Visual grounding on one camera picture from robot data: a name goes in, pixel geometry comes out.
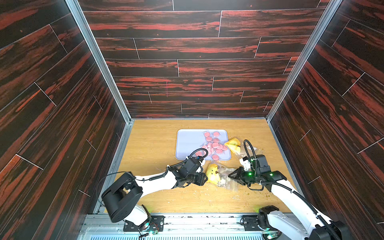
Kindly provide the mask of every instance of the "plastic bag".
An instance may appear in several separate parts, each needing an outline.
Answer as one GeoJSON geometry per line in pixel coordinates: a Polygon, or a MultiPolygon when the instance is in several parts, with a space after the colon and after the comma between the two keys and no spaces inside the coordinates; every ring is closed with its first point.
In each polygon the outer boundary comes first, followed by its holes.
{"type": "MultiPolygon", "coordinates": [[[[237,137],[232,138],[231,140],[226,142],[224,145],[227,146],[231,150],[231,152],[238,157],[238,159],[241,159],[247,155],[244,149],[244,141],[238,139],[237,137]]],[[[247,144],[247,149],[248,149],[249,155],[253,156],[251,147],[248,144],[247,144]]],[[[259,149],[255,146],[253,146],[253,149],[256,155],[263,154],[263,149],[259,149]]]]}
{"type": "MultiPolygon", "coordinates": [[[[220,160],[220,155],[224,154],[224,151],[228,150],[228,147],[221,142],[218,137],[220,133],[217,131],[203,132],[206,142],[203,143],[200,147],[208,150],[208,156],[211,156],[213,160],[220,160]]],[[[196,155],[202,156],[204,152],[197,152],[196,155]]]]}
{"type": "Polygon", "coordinates": [[[238,183],[228,177],[228,175],[235,170],[235,168],[228,168],[218,162],[211,161],[205,172],[208,177],[207,183],[210,182],[218,187],[237,192],[238,183]]]}

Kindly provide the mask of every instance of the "metal base plate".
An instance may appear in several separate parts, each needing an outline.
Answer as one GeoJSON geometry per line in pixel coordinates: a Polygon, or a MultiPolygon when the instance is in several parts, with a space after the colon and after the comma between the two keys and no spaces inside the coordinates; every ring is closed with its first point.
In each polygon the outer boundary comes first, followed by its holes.
{"type": "MultiPolygon", "coordinates": [[[[152,220],[149,227],[142,232],[159,231],[162,232],[164,229],[164,216],[152,216],[152,220]]],[[[139,229],[132,222],[126,221],[123,227],[123,232],[138,232],[139,229]]]]}

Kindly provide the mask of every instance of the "black cable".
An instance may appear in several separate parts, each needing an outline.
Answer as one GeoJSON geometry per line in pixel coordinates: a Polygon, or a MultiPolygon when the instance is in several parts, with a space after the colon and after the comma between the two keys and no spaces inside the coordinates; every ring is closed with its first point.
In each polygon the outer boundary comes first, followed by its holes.
{"type": "Polygon", "coordinates": [[[268,185],[268,184],[277,185],[277,186],[280,186],[282,188],[285,188],[286,190],[288,190],[291,193],[298,196],[312,210],[312,212],[316,215],[316,217],[324,224],[324,227],[326,228],[328,233],[333,236],[334,240],[340,240],[339,236],[336,234],[336,232],[333,230],[333,228],[327,223],[327,221],[320,214],[317,214],[318,211],[316,210],[316,208],[314,208],[314,206],[300,193],[298,193],[297,191],[292,190],[291,188],[289,188],[283,184],[280,184],[278,182],[265,181],[265,182],[260,182],[260,184],[261,185],[268,185]]]}
{"type": "Polygon", "coordinates": [[[250,188],[250,187],[248,186],[248,184],[247,184],[247,187],[248,187],[250,190],[252,190],[252,191],[262,191],[262,190],[264,190],[264,185],[262,185],[261,189],[252,189],[252,188],[250,188]]]}
{"type": "Polygon", "coordinates": [[[258,160],[257,160],[257,158],[256,158],[255,150],[253,149],[252,144],[251,144],[248,140],[245,139],[245,140],[243,141],[244,149],[245,149],[245,152],[247,153],[247,157],[248,157],[249,161],[251,162],[251,169],[254,171],[256,168],[255,168],[255,166],[254,166],[254,164],[253,164],[253,162],[252,162],[252,160],[251,160],[251,157],[249,156],[248,148],[247,148],[247,146],[245,145],[246,143],[248,143],[249,147],[250,147],[251,150],[252,150],[253,157],[254,157],[255,160],[256,160],[256,162],[255,162],[256,167],[258,167],[258,160]]]}
{"type": "Polygon", "coordinates": [[[140,231],[139,227],[138,227],[138,226],[136,226],[136,225],[135,225],[135,227],[136,227],[137,231],[138,231],[138,232],[139,232],[139,234],[140,234],[140,236],[139,236],[139,240],[140,240],[141,238],[143,238],[143,237],[146,237],[146,236],[148,236],[148,235],[149,235],[149,233],[146,233],[146,234],[141,234],[141,231],[140,231]]]}
{"type": "Polygon", "coordinates": [[[193,151],[189,156],[188,156],[188,159],[190,159],[192,157],[192,155],[194,155],[195,153],[197,153],[198,151],[205,151],[205,155],[204,156],[201,156],[202,158],[205,158],[208,156],[208,150],[205,149],[205,148],[199,148],[199,149],[196,149],[195,151],[193,151]]]}

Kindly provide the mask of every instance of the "black bracket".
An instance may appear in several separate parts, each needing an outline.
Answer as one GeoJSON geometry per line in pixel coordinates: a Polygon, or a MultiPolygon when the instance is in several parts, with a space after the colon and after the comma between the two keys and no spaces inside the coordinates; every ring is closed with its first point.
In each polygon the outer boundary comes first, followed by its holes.
{"type": "Polygon", "coordinates": [[[257,215],[245,215],[241,218],[240,224],[244,226],[245,231],[260,231],[257,226],[257,215]]]}
{"type": "MultiPolygon", "coordinates": [[[[132,222],[130,221],[125,221],[124,223],[124,228],[123,228],[123,231],[124,232],[138,232],[139,228],[134,225],[132,222]]],[[[152,216],[152,219],[149,223],[149,227],[142,231],[142,232],[150,232],[150,231],[158,231],[158,232],[162,232],[164,229],[164,216],[152,216]]]]}

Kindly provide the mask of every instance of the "aluminum frame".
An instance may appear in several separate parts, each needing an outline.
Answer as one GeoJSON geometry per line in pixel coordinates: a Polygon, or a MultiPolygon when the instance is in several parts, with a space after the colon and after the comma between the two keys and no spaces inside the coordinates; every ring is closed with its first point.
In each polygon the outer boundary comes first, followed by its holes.
{"type": "Polygon", "coordinates": [[[131,121],[131,116],[128,112],[127,106],[124,104],[118,87],[116,86],[116,83],[112,77],[111,72],[109,71],[103,55],[101,54],[100,48],[96,42],[95,37],[93,36],[91,28],[89,27],[79,2],[77,0],[65,0],[65,2],[67,3],[68,8],[70,9],[70,12],[72,13],[72,16],[77,23],[77,26],[79,27],[80,32],[83,35],[93,57],[95,58],[96,64],[98,65],[101,74],[103,75],[105,82],[107,83],[125,122],[129,123],[131,121]]]}
{"type": "Polygon", "coordinates": [[[277,96],[275,103],[272,105],[271,110],[266,116],[267,122],[270,122],[275,115],[280,104],[283,102],[288,91],[295,82],[297,76],[299,75],[301,69],[303,68],[308,57],[311,55],[314,47],[319,41],[320,37],[323,35],[325,28],[328,26],[329,22],[333,18],[333,15],[336,13],[336,10],[339,8],[342,0],[331,0],[327,7],[325,8],[322,16],[320,17],[316,27],[314,28],[310,38],[308,39],[307,44],[305,45],[303,51],[301,52],[299,59],[297,60],[295,66],[293,67],[291,73],[289,74],[283,88],[281,89],[279,95],[277,96]]]}
{"type": "MultiPolygon", "coordinates": [[[[134,122],[135,122],[135,120],[132,119],[130,123],[125,124],[124,130],[122,131],[122,134],[121,134],[121,139],[120,139],[119,145],[116,149],[115,156],[113,157],[112,162],[111,162],[111,166],[109,167],[108,174],[111,174],[113,172],[117,172],[119,170],[121,159],[122,159],[122,156],[124,154],[125,148],[128,144],[128,138],[129,138],[129,135],[131,134],[134,122]]],[[[113,182],[115,181],[115,178],[116,178],[115,174],[109,175],[105,178],[103,187],[101,188],[100,194],[98,196],[99,200],[101,199],[101,194],[110,185],[113,184],[113,182]]],[[[101,207],[101,203],[97,202],[94,209],[93,209],[93,214],[97,214],[99,212],[100,207],[101,207]]]]}

